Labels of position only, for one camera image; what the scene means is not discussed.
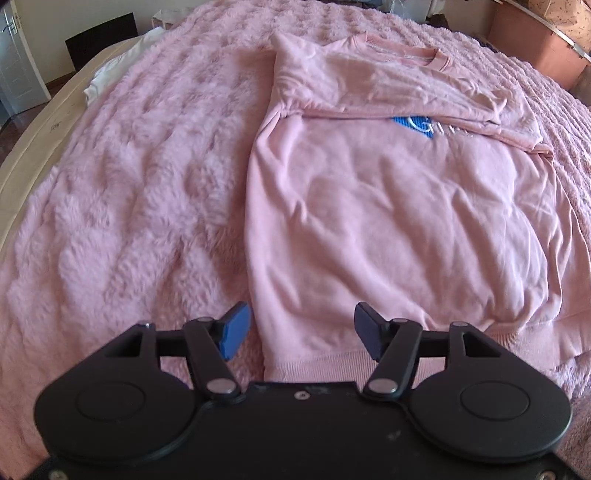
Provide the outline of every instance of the pink sweatshirt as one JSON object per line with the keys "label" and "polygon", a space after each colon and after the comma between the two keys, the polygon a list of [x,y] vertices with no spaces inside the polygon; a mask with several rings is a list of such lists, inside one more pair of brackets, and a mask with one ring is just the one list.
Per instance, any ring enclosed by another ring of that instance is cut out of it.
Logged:
{"label": "pink sweatshirt", "polygon": [[538,369],[591,349],[587,246],[522,92],[366,34],[274,45],[245,232],[268,380],[366,380],[359,301],[470,322]]}

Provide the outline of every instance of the ribbed hem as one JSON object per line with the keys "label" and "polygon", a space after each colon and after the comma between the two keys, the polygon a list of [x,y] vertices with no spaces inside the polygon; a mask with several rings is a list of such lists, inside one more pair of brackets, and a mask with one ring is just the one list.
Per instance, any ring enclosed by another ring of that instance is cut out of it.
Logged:
{"label": "ribbed hem", "polygon": [[[528,325],[520,332],[487,332],[495,342],[540,371],[548,371],[591,351],[589,311],[543,325]],[[376,363],[365,350],[311,356],[295,361],[268,363],[267,381],[338,382],[356,381],[363,385]],[[415,384],[443,369],[442,359],[422,359]]]}

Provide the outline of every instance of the bed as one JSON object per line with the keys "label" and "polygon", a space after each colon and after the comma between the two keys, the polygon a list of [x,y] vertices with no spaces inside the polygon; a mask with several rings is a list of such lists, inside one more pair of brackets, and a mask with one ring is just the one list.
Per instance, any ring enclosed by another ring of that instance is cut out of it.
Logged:
{"label": "bed", "polygon": [[0,258],[5,255],[11,232],[20,224],[29,194],[58,162],[70,132],[86,111],[83,91],[95,71],[137,41],[139,38],[132,38],[106,48],[85,65],[33,120],[0,166]]}
{"label": "bed", "polygon": [[[246,168],[269,102],[277,30],[318,43],[370,31],[438,45],[480,82],[522,89],[589,244],[591,115],[529,64],[377,11],[312,0],[210,2],[83,115],[94,70],[134,40],[101,53],[0,168],[0,466],[15,478],[44,456],[30,413],[47,383],[129,325],[178,328],[250,299],[241,247]],[[243,384],[262,377],[256,330],[232,367]],[[182,365],[167,369],[185,375]],[[588,352],[544,372],[580,412],[563,453],[584,475],[590,372]]]}

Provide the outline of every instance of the wooden floor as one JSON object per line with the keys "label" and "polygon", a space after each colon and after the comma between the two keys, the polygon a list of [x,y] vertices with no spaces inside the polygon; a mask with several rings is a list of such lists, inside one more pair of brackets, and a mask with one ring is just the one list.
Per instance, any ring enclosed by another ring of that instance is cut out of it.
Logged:
{"label": "wooden floor", "polygon": [[[53,98],[73,76],[74,74],[72,73],[48,83],[47,90],[49,90],[51,98]],[[17,144],[18,139],[21,138],[21,135],[27,127],[31,125],[31,122],[35,120],[37,115],[41,113],[41,110],[43,110],[46,105],[47,104],[44,103],[43,105],[36,106],[26,112],[13,116],[0,129],[0,164],[6,160],[6,157],[12,151],[14,145]]]}

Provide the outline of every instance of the door handle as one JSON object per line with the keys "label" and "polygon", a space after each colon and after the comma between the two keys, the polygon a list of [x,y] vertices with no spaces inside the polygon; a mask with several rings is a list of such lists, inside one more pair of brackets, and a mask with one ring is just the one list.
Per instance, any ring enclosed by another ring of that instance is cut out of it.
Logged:
{"label": "door handle", "polygon": [[14,21],[11,21],[6,27],[4,27],[2,29],[2,33],[4,33],[6,30],[10,30],[12,33],[16,33],[18,31],[17,26],[14,23]]}

